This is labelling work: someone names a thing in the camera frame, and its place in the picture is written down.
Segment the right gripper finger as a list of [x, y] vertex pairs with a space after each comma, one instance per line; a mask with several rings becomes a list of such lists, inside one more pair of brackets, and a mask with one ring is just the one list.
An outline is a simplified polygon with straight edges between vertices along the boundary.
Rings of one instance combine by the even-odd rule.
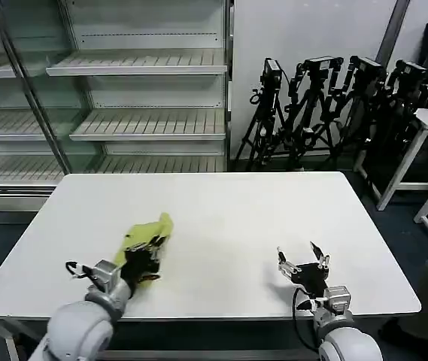
[[287, 279], [291, 279], [294, 275], [299, 273], [299, 267], [292, 264], [285, 257], [284, 252], [277, 247], [277, 255], [278, 255], [278, 271]]
[[329, 269], [330, 255], [325, 254], [320, 247], [318, 247], [314, 242], [310, 242], [311, 249], [317, 259], [319, 269]]

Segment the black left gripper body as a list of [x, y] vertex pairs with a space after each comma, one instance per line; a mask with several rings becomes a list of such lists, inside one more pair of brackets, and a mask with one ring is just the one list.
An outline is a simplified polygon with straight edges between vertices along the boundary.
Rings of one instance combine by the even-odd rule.
[[139, 284], [155, 281], [160, 278], [159, 261], [152, 258], [152, 253], [145, 249], [126, 249], [125, 263], [120, 270], [120, 278], [126, 282], [130, 290], [130, 298], [135, 294]]

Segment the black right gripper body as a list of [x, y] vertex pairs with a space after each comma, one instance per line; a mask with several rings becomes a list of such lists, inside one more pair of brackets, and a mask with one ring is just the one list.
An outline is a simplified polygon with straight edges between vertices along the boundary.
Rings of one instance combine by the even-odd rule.
[[327, 288], [326, 279], [329, 269], [318, 263], [306, 263], [297, 266], [297, 271], [292, 273], [290, 280], [294, 284], [304, 287], [308, 295], [315, 298], [322, 297]]

